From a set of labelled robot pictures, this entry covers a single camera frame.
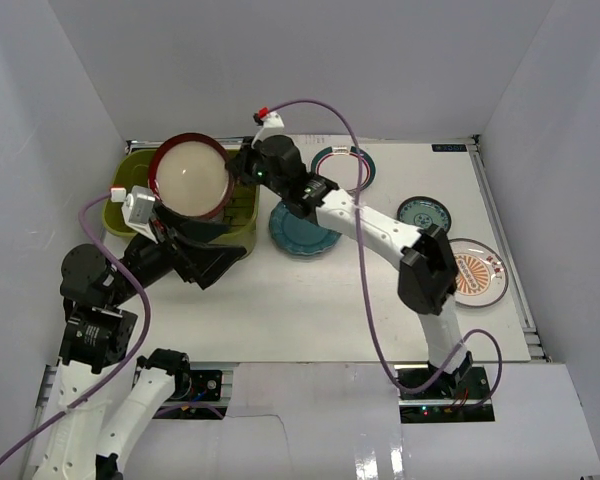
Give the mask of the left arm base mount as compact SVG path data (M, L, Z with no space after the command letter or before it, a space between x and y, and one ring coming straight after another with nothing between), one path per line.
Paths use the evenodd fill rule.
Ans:
M175 383L172 401L219 401L223 372L221 370L188 370L180 374Z

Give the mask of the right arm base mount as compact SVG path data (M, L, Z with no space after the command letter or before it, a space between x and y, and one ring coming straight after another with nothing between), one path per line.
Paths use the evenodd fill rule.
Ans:
M495 413L490 400L476 407L489 391L485 368L474 366L453 393L438 383L417 395L400 393L400 421L403 425L494 422Z

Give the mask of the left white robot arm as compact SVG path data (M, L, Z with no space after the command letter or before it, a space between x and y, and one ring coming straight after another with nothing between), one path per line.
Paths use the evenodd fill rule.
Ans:
M149 356L131 339L138 316L123 304L138 297L150 325L147 287L170 273L205 289L247 253L224 245L228 226L186 219L163 206L151 210L121 257L93 240L61 264L65 330L60 347L58 411L37 479L120 479L130 453L167 403L190 404L209 387L187 354L164 348Z

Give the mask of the beige plate with red rim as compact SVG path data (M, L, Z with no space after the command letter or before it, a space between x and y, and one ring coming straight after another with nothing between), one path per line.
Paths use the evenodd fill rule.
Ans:
M163 142L148 170L148 186L171 211L212 219L231 198L234 180L228 172L228 152L200 133L182 133Z

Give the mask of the teal scalloped plate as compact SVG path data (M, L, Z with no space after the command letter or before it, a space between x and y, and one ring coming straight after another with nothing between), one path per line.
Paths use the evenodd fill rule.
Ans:
M331 250L341 234L293 215L280 201L269 217L269 234L274 244L294 257L313 257Z

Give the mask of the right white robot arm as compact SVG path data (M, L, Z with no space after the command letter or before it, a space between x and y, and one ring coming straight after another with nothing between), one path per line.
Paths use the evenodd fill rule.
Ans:
M355 240L360 252L371 250L396 269L398 297L418 315L430 371L423 385L406 387L404 393L415 395L433 386L439 396L452 399L466 389L472 355L460 333L455 302L459 270L443 228L418 228L357 204L334 181L309 171L285 135L245 139L227 169L242 183L275 193L296 217Z

